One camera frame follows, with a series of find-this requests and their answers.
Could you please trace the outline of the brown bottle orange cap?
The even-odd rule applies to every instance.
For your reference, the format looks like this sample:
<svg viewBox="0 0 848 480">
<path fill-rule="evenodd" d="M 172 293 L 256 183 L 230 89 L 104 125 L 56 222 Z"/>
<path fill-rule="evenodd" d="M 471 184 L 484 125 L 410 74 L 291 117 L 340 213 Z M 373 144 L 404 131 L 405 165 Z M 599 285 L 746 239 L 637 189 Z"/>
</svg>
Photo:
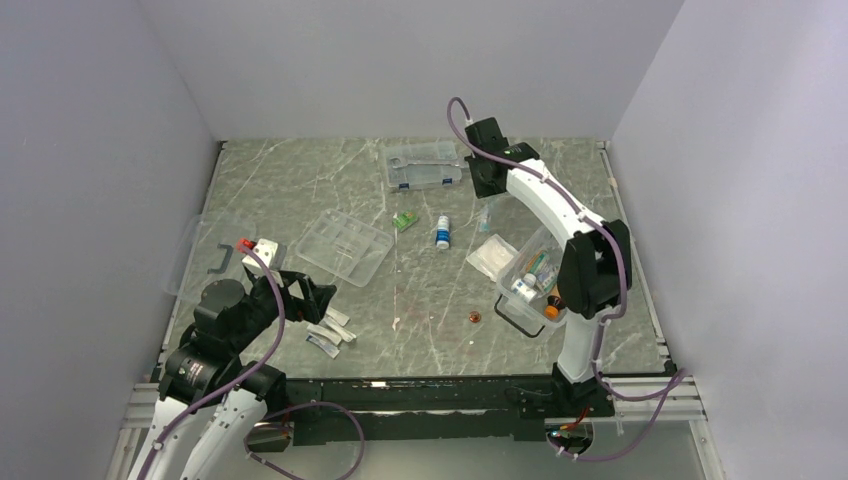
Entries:
<svg viewBox="0 0 848 480">
<path fill-rule="evenodd" d="M 561 312 L 565 309 L 565 304 L 561 297 L 556 295 L 549 295 L 547 297 L 547 305 L 544 308 L 543 314 L 546 319 L 554 321 L 557 320 Z"/>
</svg>

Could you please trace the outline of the teal carded blister pack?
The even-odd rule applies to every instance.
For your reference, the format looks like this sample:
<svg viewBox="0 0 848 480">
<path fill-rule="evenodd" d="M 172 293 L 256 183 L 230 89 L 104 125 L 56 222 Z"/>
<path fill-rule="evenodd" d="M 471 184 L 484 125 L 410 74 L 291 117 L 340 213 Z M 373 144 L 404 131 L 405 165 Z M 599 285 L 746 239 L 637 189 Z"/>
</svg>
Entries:
<svg viewBox="0 0 848 480">
<path fill-rule="evenodd" d="M 491 222 L 493 216 L 494 205 L 492 202 L 487 202 L 479 212 L 478 216 L 478 231 L 488 233 L 491 231 Z"/>
</svg>

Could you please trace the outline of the teal striped packet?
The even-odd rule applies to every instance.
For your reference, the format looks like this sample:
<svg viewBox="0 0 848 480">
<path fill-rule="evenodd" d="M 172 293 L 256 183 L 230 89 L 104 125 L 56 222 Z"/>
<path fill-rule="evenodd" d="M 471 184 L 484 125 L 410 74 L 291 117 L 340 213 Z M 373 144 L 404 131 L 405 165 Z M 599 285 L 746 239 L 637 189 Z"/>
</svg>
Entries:
<svg viewBox="0 0 848 480">
<path fill-rule="evenodd" d="M 524 278 L 541 293 L 548 294 L 556 286 L 558 265 L 548 249 L 540 249 L 525 266 Z"/>
</svg>

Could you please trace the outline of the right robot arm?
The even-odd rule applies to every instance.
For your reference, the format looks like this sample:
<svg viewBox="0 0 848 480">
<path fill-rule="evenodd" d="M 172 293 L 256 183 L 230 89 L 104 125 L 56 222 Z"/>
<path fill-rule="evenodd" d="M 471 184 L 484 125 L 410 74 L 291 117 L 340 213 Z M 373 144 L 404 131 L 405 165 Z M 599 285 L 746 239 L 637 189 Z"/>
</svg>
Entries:
<svg viewBox="0 0 848 480">
<path fill-rule="evenodd" d="M 475 192 L 480 197 L 508 193 L 527 207 L 558 242 L 562 256 L 556 286 L 565 310 L 564 343 L 556 361 L 565 377 L 551 388 L 557 411 L 574 415 L 590 391 L 584 383 L 600 373 L 605 328 L 622 317 L 632 287 L 630 230 L 580 203 L 526 144 L 510 144 L 493 117 L 467 121 L 459 135 Z"/>
</svg>

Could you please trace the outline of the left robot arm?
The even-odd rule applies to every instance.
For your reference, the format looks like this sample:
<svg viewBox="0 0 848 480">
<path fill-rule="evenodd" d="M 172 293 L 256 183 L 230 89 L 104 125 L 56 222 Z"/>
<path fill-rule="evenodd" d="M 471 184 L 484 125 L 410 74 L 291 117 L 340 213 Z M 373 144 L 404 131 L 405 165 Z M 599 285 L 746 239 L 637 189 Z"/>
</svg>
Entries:
<svg viewBox="0 0 848 480">
<path fill-rule="evenodd" d="M 154 415 L 133 465 L 133 479 L 203 479 L 214 457 L 260 420 L 290 403 L 286 375 L 241 353 L 275 320 L 318 324 L 337 288 L 301 272 L 278 271 L 276 301 L 268 279 L 213 280 L 201 292 L 194 320 L 167 359 Z"/>
</svg>

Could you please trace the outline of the small white pill bottle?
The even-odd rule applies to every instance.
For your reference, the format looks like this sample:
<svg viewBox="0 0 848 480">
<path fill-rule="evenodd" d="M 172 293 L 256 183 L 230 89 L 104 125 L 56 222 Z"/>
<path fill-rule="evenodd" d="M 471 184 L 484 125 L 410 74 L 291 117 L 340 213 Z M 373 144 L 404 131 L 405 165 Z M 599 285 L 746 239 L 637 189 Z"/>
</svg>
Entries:
<svg viewBox="0 0 848 480">
<path fill-rule="evenodd" d="M 525 273 L 521 278 L 516 278 L 510 286 L 510 292 L 525 303 L 531 303 L 538 297 L 539 292 L 535 288 L 536 277 L 531 273 Z"/>
</svg>

